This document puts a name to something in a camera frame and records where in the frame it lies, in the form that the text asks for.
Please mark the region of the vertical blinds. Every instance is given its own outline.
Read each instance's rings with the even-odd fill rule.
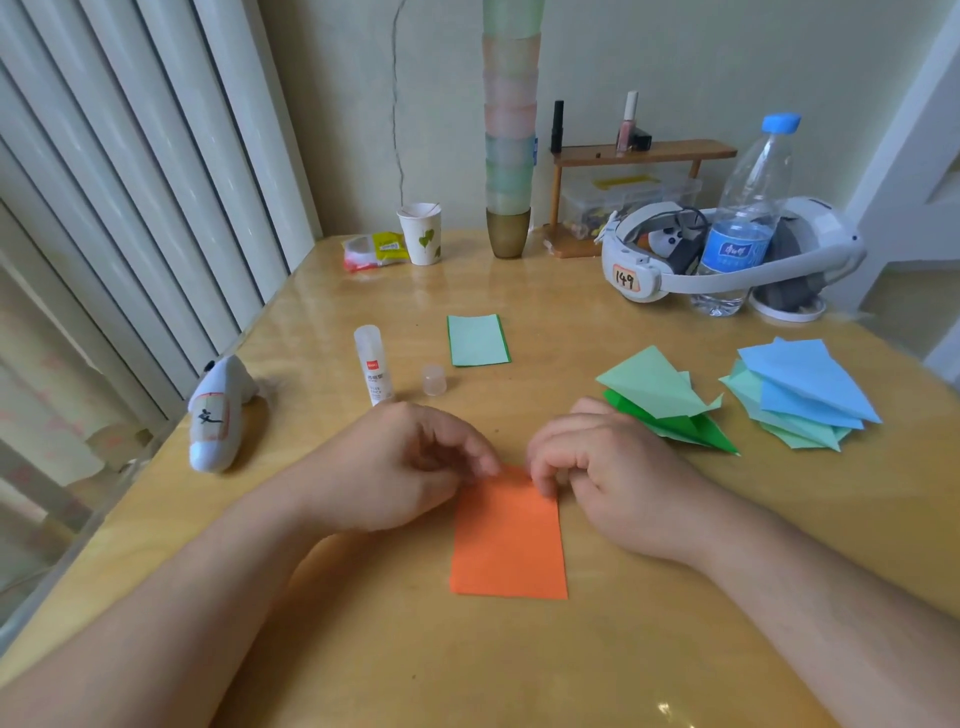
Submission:
[[[321,235],[253,0],[0,0],[0,263],[151,428]]]

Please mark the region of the plastic bag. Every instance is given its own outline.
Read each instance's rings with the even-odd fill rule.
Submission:
[[[409,261],[410,255],[399,232],[375,232],[344,241],[344,270],[349,273]]]

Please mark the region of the stack of paper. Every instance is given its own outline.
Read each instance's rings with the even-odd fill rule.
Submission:
[[[726,435],[706,414],[723,395],[705,404],[690,387],[690,374],[678,372],[657,347],[649,347],[600,375],[610,387],[606,400],[636,417],[660,437],[736,453]]]
[[[863,392],[820,339],[784,341],[740,350],[721,377],[752,420],[793,449],[830,448],[863,421],[879,423]]]

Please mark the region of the hand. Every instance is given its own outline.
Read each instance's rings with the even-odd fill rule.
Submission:
[[[453,415],[408,402],[378,404],[284,477],[325,533],[395,528],[496,475],[487,438]]]
[[[702,496],[716,486],[660,437],[605,402],[583,398],[547,423],[527,447],[527,467],[541,493],[558,470],[587,518],[630,551],[690,563]]]

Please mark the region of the small plastic cap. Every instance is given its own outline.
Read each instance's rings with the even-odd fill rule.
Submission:
[[[627,106],[623,110],[623,120],[633,121],[636,119],[636,91],[630,91],[627,94]]]
[[[427,364],[423,367],[423,392],[437,397],[446,391],[446,375],[440,364]]]
[[[800,126],[798,113],[772,113],[763,117],[764,133],[793,133]]]

